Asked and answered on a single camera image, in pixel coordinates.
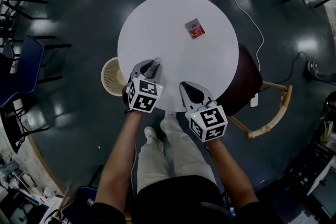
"glossy floor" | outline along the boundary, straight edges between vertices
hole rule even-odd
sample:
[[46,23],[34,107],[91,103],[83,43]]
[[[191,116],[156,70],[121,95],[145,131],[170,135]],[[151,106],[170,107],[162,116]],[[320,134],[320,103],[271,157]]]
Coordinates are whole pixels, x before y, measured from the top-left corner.
[[[16,37],[55,35],[55,43],[71,43],[71,48],[49,50],[40,77],[64,76],[63,79],[38,85],[26,103],[33,104],[28,118],[33,127],[50,126],[34,137],[56,176],[66,186],[77,187],[89,182],[98,165],[104,164],[125,119],[120,98],[109,95],[100,81],[105,62],[117,56],[118,37],[130,13],[145,0],[48,0],[47,5],[30,3],[25,11],[35,20],[20,18]],[[254,56],[261,37],[251,21],[238,10],[233,0],[210,0],[231,21],[240,43]],[[281,0],[237,0],[260,27],[265,44],[260,50],[263,79],[277,82],[287,78],[291,63],[304,51],[320,69],[335,68],[335,48],[324,7],[317,13],[300,0],[285,4]],[[303,76],[305,57],[295,62],[289,109],[270,133],[247,140],[232,124],[223,138],[239,165],[256,188],[275,180],[285,170],[288,159],[312,137],[325,97],[334,86],[309,81]],[[251,129],[267,123],[278,110],[280,96],[267,90],[259,95],[259,106],[244,108],[238,118]],[[155,109],[144,117],[142,127],[153,125],[159,130],[164,112]],[[189,131],[183,114],[178,115],[207,161],[211,157]],[[145,142],[140,131],[138,151]]]

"table top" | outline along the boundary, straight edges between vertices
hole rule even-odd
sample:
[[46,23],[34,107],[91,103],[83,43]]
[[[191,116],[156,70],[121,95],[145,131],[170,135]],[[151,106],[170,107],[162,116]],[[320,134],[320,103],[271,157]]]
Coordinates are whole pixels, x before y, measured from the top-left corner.
[[[196,18],[205,34],[193,39],[185,24]],[[214,99],[227,89],[238,65],[238,41],[228,18],[208,0],[147,0],[121,29],[118,61],[128,80],[137,63],[156,57],[164,85],[156,107],[182,112],[180,82],[206,87]]]

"red snack packet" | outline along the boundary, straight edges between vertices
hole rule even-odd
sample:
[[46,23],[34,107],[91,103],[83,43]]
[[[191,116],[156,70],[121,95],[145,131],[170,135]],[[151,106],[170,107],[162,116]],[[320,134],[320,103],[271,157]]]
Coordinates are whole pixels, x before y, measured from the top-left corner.
[[186,23],[185,27],[187,28],[192,38],[196,38],[205,33],[205,31],[203,30],[203,27],[201,26],[197,18],[190,21],[189,23]]

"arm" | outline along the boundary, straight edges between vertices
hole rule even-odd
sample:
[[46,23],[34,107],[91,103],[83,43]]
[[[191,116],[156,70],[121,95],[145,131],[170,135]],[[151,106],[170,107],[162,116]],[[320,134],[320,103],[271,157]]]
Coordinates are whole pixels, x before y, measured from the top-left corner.
[[142,113],[130,112],[102,172],[96,202],[124,212],[133,166],[134,146]]
[[238,166],[229,151],[219,139],[207,143],[212,154],[219,177],[227,191],[235,210],[258,201],[250,180]]

